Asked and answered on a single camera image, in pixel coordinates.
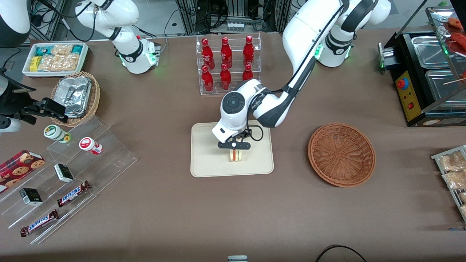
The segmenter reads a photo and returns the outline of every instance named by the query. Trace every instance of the wicker basket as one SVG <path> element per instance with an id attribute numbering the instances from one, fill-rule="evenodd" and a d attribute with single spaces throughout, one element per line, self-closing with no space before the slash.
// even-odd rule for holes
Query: wicker basket
<path id="1" fill-rule="evenodd" d="M 376 165 L 369 139 L 358 129 L 342 123 L 319 127 L 309 140 L 308 157 L 322 179 L 340 187 L 364 183 Z"/>
<path id="2" fill-rule="evenodd" d="M 75 127 L 79 123 L 84 121 L 85 119 L 90 118 L 96 114 L 97 107 L 99 106 L 99 99 L 100 99 L 99 83 L 97 83 L 96 79 L 87 72 L 73 73 L 69 76 L 66 76 L 66 78 L 73 78 L 73 77 L 79 77 L 79 76 L 85 76 L 92 81 L 92 87 L 91 87 L 90 94 L 89 94 L 89 101 L 88 101 L 88 105 L 86 108 L 86 115 L 82 118 L 68 118 L 67 123 L 63 123 L 55 118 L 52 118 L 52 121 L 55 124 L 64 125 L 68 127 Z M 57 91 L 57 87 L 58 87 L 58 83 L 55 85 L 55 88 L 52 91 L 52 95 L 50 96 L 50 98 L 53 99 L 55 97 L 55 92 Z"/>

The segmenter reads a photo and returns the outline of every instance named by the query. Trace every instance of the red cookie package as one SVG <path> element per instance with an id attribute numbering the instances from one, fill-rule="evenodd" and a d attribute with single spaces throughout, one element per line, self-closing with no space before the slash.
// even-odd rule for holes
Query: red cookie package
<path id="1" fill-rule="evenodd" d="M 41 155 L 23 150 L 0 165 L 0 193 L 45 163 Z"/>

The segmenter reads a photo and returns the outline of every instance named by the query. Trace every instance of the brown table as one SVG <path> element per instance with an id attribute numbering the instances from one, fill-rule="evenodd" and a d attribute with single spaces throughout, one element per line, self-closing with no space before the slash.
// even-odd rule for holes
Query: brown table
<path id="1" fill-rule="evenodd" d="M 97 115 L 139 161 L 40 245 L 0 222 L 0 261 L 314 261 L 331 244 L 368 261 L 464 261 L 466 232 L 447 231 L 464 224 L 430 156 L 465 144 L 465 128 L 405 127 L 392 80 L 377 70 L 377 43 L 393 32 L 361 30 L 342 66 L 316 66 L 271 130 L 273 173 L 220 178 L 190 174 L 191 127 L 218 121 L 221 101 L 199 94 L 195 38 L 170 39 L 161 65 L 142 75 L 121 66 L 109 41 L 90 42 L 86 70 L 102 89 Z M 262 34 L 262 43 L 263 83 L 280 88 L 292 73 L 281 36 Z M 56 81 L 24 83 L 40 99 Z M 357 127 L 374 145 L 375 172 L 359 187 L 331 186 L 309 164 L 309 137 L 332 122 Z M 2 135 L 0 161 L 45 150 L 49 123 Z M 358 261 L 345 250 L 321 261 L 331 258 Z"/>

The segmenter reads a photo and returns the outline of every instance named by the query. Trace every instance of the coca-cola bottle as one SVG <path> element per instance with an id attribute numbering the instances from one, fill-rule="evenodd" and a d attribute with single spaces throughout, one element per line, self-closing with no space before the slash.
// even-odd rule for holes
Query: coca-cola bottle
<path id="1" fill-rule="evenodd" d="M 244 72 L 243 72 L 243 81 L 244 80 L 249 80 L 249 79 L 252 79 L 254 77 L 254 74 L 251 72 L 251 64 L 247 64 L 245 67 L 244 67 Z"/>
<path id="2" fill-rule="evenodd" d="M 246 45 L 244 45 L 243 57 L 244 66 L 246 66 L 247 64 L 254 64 L 253 37 L 250 35 L 246 36 Z"/>
<path id="3" fill-rule="evenodd" d="M 225 63 L 228 68 L 233 66 L 233 55 L 232 55 L 232 48 L 228 44 L 228 37 L 222 37 L 222 49 L 220 50 L 220 54 L 222 55 L 222 63 Z"/>
<path id="4" fill-rule="evenodd" d="M 209 46 L 209 41 L 206 38 L 203 38 L 202 41 L 202 60 L 210 70 L 215 68 L 215 62 L 213 61 L 213 52 L 212 48 Z"/>
<path id="5" fill-rule="evenodd" d="M 213 78 L 212 74 L 209 72 L 209 68 L 206 65 L 202 65 L 202 84 L 204 85 L 204 89 L 207 93 L 213 92 Z"/>
<path id="6" fill-rule="evenodd" d="M 223 90 L 230 89 L 230 83 L 232 82 L 232 75 L 228 70 L 228 65 L 226 63 L 222 64 L 222 71 L 220 72 L 220 79 L 222 80 Z"/>

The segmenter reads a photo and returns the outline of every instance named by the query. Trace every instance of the snickers bar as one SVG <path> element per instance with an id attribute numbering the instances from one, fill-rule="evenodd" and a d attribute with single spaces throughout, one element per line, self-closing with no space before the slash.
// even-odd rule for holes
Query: snickers bar
<path id="1" fill-rule="evenodd" d="M 73 191 L 69 192 L 66 194 L 64 197 L 60 198 L 57 200 L 58 202 L 58 207 L 64 206 L 66 203 L 70 202 L 73 200 L 75 197 L 80 195 L 82 192 L 84 192 L 86 189 L 90 188 L 89 182 L 86 180 L 84 183 L 80 184 L 77 188 L 75 188 Z"/>
<path id="2" fill-rule="evenodd" d="M 29 227 L 24 227 L 21 229 L 21 237 L 25 237 L 32 233 L 34 230 L 44 226 L 45 224 L 49 223 L 50 221 L 53 221 L 55 219 L 58 219 L 58 212 L 56 210 L 53 210 L 52 213 L 44 216 L 43 218 L 39 219 L 36 221 L 34 224 L 29 225 Z"/>

